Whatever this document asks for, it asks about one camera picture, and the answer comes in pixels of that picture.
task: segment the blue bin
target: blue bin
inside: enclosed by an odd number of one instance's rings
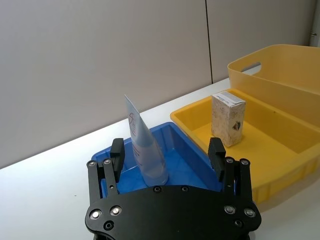
[[[216,178],[209,158],[174,123],[166,122],[150,129],[157,140],[169,173],[166,185],[189,185],[213,191],[220,191],[222,185]],[[110,158],[108,147],[92,156],[92,160],[102,162]],[[117,184],[120,194],[148,187],[136,164],[131,138],[124,140],[125,159]],[[101,181],[102,195],[107,194],[106,181]]]

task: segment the beige cardboard box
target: beige cardboard box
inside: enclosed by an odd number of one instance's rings
[[[246,101],[227,91],[212,95],[212,134],[230,147],[241,141]]]

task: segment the white table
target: white table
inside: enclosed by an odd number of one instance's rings
[[[229,87],[227,78],[147,110],[141,116],[152,128],[171,121],[170,113],[174,110]],[[0,239],[93,239],[84,221],[89,207],[86,163],[93,154],[110,146],[114,138],[129,137],[128,120],[124,119],[0,169]],[[250,234],[251,239],[319,239],[319,175],[312,175],[262,204],[262,224]],[[297,191],[300,192],[288,199]]]

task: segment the white squeeze tube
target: white squeeze tube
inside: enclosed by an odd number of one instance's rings
[[[164,155],[138,110],[126,95],[124,97],[128,111],[133,155],[144,182],[148,186],[164,185],[168,180]]]

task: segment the yellow bin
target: yellow bin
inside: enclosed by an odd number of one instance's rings
[[[259,72],[243,73],[261,64]],[[320,48],[271,45],[228,65],[231,88],[238,89],[320,127]]]
[[[267,200],[320,166],[320,130],[239,90],[229,89],[246,101],[240,143],[226,147],[227,156],[251,162],[253,200]],[[171,119],[208,153],[212,97],[206,97],[170,115]]]

